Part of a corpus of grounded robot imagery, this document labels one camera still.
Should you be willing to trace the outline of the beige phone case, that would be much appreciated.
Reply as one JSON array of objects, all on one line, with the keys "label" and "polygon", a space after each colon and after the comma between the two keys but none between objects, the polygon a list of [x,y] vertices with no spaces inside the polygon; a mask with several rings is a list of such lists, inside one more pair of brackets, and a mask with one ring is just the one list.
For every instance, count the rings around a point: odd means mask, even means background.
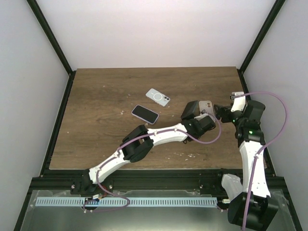
[{"label": "beige phone case", "polygon": [[212,116],[215,115],[213,104],[211,101],[199,101],[198,105],[201,115],[203,114],[208,114]]}]

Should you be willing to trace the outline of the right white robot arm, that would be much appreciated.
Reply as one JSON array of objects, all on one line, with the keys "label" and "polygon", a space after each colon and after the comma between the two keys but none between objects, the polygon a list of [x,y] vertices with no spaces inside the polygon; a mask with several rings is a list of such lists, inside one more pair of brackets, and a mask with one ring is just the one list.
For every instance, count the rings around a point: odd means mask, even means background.
[{"label": "right white robot arm", "polygon": [[260,120],[265,108],[258,101],[239,99],[231,106],[214,105],[216,118],[235,126],[243,165],[242,178],[224,174],[214,181],[214,189],[227,193],[229,223],[255,231],[265,231],[279,208],[269,192],[263,161],[265,140]]}]

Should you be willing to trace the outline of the dark teal phone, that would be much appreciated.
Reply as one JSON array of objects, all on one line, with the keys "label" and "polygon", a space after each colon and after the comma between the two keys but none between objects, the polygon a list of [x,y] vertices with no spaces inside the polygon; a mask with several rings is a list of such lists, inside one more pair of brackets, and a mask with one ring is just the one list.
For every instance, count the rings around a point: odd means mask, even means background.
[{"label": "dark teal phone", "polygon": [[184,108],[183,113],[180,116],[181,120],[189,120],[195,118],[196,117],[195,110],[197,108],[198,103],[199,103],[198,101],[188,102]]}]

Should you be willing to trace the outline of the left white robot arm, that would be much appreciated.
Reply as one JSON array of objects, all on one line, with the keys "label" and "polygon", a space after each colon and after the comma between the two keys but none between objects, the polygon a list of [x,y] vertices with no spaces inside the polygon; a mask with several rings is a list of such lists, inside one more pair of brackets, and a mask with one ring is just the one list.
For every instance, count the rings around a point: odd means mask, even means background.
[{"label": "left white robot arm", "polygon": [[110,157],[97,166],[84,170],[81,179],[74,183],[72,193],[94,194],[99,184],[109,175],[126,164],[141,161],[158,145],[190,141],[213,143],[214,141],[200,141],[200,138],[215,127],[215,119],[208,114],[183,120],[166,128],[151,129],[140,125],[122,140],[122,144]]}]

